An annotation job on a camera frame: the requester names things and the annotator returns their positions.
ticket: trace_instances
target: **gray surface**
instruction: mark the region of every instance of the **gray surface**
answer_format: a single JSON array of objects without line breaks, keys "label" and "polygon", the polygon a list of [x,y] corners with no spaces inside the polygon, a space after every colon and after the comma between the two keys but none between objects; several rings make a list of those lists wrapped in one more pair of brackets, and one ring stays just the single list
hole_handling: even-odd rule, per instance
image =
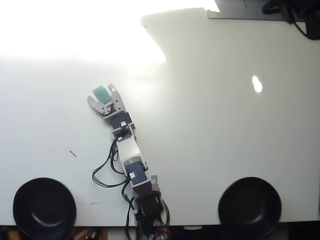
[{"label": "gray surface", "polygon": [[263,14],[262,7],[267,2],[269,0],[215,0],[220,12],[208,10],[207,16],[209,19],[283,21],[280,13]]}]

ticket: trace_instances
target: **robotic arm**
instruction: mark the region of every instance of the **robotic arm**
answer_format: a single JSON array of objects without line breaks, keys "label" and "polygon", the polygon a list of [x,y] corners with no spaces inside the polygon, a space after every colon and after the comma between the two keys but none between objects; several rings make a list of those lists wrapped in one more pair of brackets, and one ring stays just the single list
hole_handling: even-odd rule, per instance
[{"label": "robotic arm", "polygon": [[[105,88],[100,88],[104,94],[108,94]],[[112,84],[108,85],[108,88],[111,96],[105,98],[108,100],[106,103],[96,102],[91,96],[88,96],[87,100],[113,127],[112,133],[117,138],[115,141],[121,166],[125,176],[130,179],[133,199],[137,206],[135,219],[139,222],[143,234],[149,236],[155,219],[164,209],[157,176],[148,174],[149,168],[136,142],[136,127],[117,89]]]}]

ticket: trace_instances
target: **red wire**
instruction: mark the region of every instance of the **red wire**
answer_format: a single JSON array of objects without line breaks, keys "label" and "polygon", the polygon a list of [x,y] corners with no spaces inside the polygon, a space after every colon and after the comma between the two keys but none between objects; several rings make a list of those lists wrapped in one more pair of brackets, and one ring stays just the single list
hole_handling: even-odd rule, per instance
[{"label": "red wire", "polygon": [[165,230],[163,230],[163,229],[161,229],[161,228],[158,228],[157,231],[158,231],[159,233],[163,233],[163,234],[166,234],[166,235],[168,235],[168,236],[172,236],[172,235],[173,235],[172,232],[165,231]]}]

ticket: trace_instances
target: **black cable bundle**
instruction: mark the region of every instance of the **black cable bundle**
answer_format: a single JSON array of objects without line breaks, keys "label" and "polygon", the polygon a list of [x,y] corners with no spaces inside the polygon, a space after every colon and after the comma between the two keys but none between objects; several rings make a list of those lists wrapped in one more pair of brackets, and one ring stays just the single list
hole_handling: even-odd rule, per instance
[{"label": "black cable bundle", "polygon": [[130,181],[130,178],[126,178],[124,181],[122,181],[120,183],[109,185],[109,184],[105,184],[105,183],[101,182],[95,176],[96,173],[99,172],[107,164],[107,162],[109,160],[110,160],[110,166],[116,174],[125,175],[123,172],[116,170],[116,168],[114,166],[114,161],[115,161],[115,159],[118,158],[118,155],[119,155],[119,151],[117,148],[117,140],[119,137],[121,137],[125,133],[125,129],[126,129],[126,127],[121,128],[120,132],[114,138],[114,140],[110,146],[110,149],[109,149],[109,155],[108,155],[107,159],[105,160],[105,162],[100,167],[93,170],[93,172],[92,172],[92,180],[100,187],[110,189],[110,188],[115,188],[115,187],[121,186],[122,184],[125,184],[126,182]]}]

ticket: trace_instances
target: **black object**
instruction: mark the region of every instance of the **black object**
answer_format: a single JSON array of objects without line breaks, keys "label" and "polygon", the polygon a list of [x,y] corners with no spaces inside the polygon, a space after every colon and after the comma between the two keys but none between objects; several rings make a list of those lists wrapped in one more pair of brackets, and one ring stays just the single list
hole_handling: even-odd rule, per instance
[{"label": "black object", "polygon": [[[308,39],[320,40],[320,0],[270,0],[262,7],[264,14],[281,13],[283,20]],[[306,32],[296,23],[295,15],[305,21]]]},{"label": "black object", "polygon": [[274,187],[257,177],[234,182],[222,195],[221,224],[236,239],[254,240],[268,235],[279,222],[281,199]]},{"label": "black object", "polygon": [[36,178],[22,185],[13,200],[13,216],[20,230],[36,240],[66,237],[76,219],[70,191],[51,178]]}]

